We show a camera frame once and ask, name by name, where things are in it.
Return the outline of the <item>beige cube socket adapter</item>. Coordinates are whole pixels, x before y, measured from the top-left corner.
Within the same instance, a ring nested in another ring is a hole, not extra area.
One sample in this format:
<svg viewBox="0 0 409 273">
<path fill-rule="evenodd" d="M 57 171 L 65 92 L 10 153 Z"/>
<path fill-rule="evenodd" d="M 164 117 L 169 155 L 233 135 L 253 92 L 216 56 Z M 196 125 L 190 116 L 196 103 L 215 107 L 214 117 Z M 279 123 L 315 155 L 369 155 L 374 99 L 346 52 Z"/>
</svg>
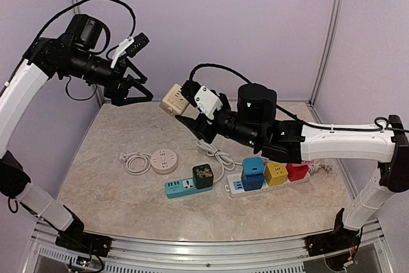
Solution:
<svg viewBox="0 0 409 273">
<path fill-rule="evenodd" d="M 160 109 L 170 116 L 182 115 L 188 108 L 189 102 L 181 93 L 181 86 L 174 84 L 160 102 Z"/>
</svg>

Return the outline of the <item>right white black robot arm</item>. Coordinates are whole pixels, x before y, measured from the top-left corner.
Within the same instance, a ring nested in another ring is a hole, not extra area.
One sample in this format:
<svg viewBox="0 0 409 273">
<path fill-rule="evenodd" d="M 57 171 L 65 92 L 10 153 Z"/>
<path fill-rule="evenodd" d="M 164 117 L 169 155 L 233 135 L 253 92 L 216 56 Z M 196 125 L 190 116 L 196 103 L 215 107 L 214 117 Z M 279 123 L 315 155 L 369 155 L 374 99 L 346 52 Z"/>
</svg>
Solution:
<svg viewBox="0 0 409 273">
<path fill-rule="evenodd" d="M 184 82 L 181 94 L 199 113 L 196 118 L 180 114 L 178 121 L 207 143 L 223 136 L 282 163 L 318 159 L 377 162 L 372 179 L 341 213 L 341 225 L 327 235 L 331 249 L 342 249 L 351 240 L 351 231 L 361 229 L 393 195 L 408 190 L 408 131 L 398 115 L 379 116 L 368 125 L 311 123 L 293 113 L 280 121 L 276 92 L 248 79 L 238 89 L 236 109 L 225 94 L 200 85 L 193 77 Z"/>
</svg>

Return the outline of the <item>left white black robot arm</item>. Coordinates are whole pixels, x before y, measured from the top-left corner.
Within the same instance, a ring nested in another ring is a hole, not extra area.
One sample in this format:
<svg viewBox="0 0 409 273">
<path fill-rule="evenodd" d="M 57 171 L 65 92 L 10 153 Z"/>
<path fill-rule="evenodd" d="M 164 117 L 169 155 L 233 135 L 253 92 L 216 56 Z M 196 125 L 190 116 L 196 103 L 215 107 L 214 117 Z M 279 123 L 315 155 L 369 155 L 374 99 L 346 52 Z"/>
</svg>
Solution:
<svg viewBox="0 0 409 273">
<path fill-rule="evenodd" d="M 74 15 L 59 36 L 44 36 L 56 19 L 71 10 L 65 8 L 39 30 L 1 89 L 1 194 L 64 233 L 65 241 L 78 251 L 89 245 L 82 221 L 33 183 L 9 144 L 27 110 L 55 77 L 74 77 L 99 86 L 103 96 L 118 107 L 152 101 L 153 93 L 145 87 L 148 78 L 131 61 L 150 42 L 146 34 L 135 33 L 135 12 L 120 0 L 82 0 L 73 6 L 91 1 L 116 3 L 129 12 L 131 30 L 122 42 L 110 47 L 111 31 L 106 23 L 84 13 Z"/>
</svg>

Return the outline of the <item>teal power strip with cord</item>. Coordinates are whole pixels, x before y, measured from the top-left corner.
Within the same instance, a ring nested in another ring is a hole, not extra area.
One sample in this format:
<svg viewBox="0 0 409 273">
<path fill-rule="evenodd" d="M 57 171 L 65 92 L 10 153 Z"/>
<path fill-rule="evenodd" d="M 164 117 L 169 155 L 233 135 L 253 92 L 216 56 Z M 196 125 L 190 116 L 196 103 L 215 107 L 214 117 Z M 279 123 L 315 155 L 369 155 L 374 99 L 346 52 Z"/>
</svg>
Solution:
<svg viewBox="0 0 409 273">
<path fill-rule="evenodd" d="M 241 162 L 234 161 L 230 154 L 219 150 L 214 145 L 208 144 L 204 141 L 198 141 L 196 144 L 201 152 L 205 153 L 206 156 L 215 159 L 221 167 L 221 174 L 217 178 L 214 176 L 213 186 L 224 178 L 226 171 L 234 171 L 237 166 L 242 166 Z M 193 175 L 190 178 L 166 182 L 164 185 L 168 199 L 208 192 L 213 189 L 213 186 L 207 189 L 198 190 L 195 186 Z"/>
</svg>

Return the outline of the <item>red cube socket adapter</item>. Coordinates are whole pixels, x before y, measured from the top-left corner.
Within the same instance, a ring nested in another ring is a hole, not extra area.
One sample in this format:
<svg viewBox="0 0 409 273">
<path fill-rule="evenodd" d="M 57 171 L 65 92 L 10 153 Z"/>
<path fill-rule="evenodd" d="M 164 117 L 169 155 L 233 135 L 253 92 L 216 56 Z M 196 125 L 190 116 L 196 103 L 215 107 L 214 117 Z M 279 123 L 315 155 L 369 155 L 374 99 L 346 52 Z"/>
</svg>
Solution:
<svg viewBox="0 0 409 273">
<path fill-rule="evenodd" d="M 295 182 L 304 179 L 309 172 L 309 165 L 307 163 L 286 164 L 286 170 L 288 172 L 288 180 Z"/>
</svg>

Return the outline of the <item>white multicolour power strip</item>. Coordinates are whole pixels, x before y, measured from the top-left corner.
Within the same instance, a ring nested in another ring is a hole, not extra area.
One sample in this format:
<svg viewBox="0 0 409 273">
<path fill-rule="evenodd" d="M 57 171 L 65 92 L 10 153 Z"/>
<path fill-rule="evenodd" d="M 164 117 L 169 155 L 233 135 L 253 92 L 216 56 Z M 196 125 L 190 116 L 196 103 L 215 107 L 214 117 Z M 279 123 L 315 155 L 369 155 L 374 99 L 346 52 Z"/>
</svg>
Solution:
<svg viewBox="0 0 409 273">
<path fill-rule="evenodd" d="M 258 189 L 245 190 L 242 174 L 236 173 L 227 176 L 224 190 L 231 198 L 274 191 L 308 182 L 313 174 L 319 171 L 330 173 L 333 166 L 326 160 L 303 162 L 301 164 L 280 164 L 268 162 L 264 171 L 263 185 Z"/>
</svg>

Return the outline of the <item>yellow cube socket adapter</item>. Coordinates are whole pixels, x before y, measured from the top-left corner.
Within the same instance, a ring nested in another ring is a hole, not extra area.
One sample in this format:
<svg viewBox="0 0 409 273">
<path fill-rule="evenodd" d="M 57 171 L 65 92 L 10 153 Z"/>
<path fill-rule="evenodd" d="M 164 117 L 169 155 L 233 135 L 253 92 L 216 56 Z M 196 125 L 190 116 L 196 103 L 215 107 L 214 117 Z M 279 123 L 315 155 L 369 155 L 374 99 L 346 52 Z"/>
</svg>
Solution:
<svg viewBox="0 0 409 273">
<path fill-rule="evenodd" d="M 268 162 L 265 166 L 264 177 L 269 187 L 283 184 L 288 177 L 286 165 L 278 162 Z"/>
</svg>

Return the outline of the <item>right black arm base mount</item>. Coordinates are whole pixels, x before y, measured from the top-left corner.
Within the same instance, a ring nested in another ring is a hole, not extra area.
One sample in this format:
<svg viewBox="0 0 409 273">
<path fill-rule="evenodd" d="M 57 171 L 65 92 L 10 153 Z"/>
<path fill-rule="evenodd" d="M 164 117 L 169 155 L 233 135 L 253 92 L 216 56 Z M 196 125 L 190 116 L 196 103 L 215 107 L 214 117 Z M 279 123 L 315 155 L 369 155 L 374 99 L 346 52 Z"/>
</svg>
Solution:
<svg viewBox="0 0 409 273">
<path fill-rule="evenodd" d="M 336 214 L 334 228 L 328 232 L 305 237 L 309 256 L 333 253 L 360 244 L 360 230 L 348 230 L 343 223 L 344 208 Z"/>
</svg>

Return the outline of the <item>dark green cube adapter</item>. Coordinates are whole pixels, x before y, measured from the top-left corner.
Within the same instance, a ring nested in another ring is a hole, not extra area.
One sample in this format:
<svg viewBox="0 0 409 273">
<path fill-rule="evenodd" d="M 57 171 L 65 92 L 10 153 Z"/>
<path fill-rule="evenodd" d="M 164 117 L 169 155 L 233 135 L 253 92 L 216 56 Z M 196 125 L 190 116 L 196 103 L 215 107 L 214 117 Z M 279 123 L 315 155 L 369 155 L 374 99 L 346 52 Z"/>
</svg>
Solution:
<svg viewBox="0 0 409 273">
<path fill-rule="evenodd" d="M 213 186 L 214 175 L 209 164 L 202 164 L 192 168 L 192 175 L 195 186 L 198 190 L 207 189 Z"/>
</svg>

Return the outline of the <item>light blue adapter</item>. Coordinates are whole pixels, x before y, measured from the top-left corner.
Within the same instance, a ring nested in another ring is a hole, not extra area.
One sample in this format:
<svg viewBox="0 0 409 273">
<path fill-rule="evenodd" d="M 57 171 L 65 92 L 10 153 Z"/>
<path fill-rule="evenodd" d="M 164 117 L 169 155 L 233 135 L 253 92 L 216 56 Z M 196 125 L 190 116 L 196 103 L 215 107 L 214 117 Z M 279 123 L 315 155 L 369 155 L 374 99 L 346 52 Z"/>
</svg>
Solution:
<svg viewBox="0 0 409 273">
<path fill-rule="evenodd" d="M 246 158 L 242 162 L 243 173 L 245 176 L 256 176 L 264 172 L 264 161 L 260 157 Z"/>
</svg>

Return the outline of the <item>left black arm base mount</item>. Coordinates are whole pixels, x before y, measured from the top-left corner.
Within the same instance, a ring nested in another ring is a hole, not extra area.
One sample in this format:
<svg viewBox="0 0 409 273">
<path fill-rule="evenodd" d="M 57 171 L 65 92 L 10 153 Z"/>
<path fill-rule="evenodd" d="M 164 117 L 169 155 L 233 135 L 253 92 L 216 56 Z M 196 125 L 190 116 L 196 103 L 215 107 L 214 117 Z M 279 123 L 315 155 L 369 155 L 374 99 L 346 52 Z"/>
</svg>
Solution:
<svg viewBox="0 0 409 273">
<path fill-rule="evenodd" d="M 73 222 L 65 231 L 59 231 L 55 244 L 69 250 L 92 256 L 107 257 L 112 238 L 84 231 L 84 223 L 73 214 Z"/>
</svg>

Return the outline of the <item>dark blue cube socket adapter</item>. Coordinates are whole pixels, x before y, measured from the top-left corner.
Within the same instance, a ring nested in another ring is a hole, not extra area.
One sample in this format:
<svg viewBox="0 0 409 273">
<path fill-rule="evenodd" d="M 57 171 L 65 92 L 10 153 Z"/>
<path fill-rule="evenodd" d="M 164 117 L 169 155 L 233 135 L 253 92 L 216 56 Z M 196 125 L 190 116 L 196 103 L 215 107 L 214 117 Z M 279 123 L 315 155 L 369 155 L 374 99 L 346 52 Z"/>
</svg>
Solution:
<svg viewBox="0 0 409 273">
<path fill-rule="evenodd" d="M 263 173 L 258 175 L 246 175 L 242 173 L 241 181 L 244 191 L 254 191 L 262 188 L 265 177 Z"/>
</svg>

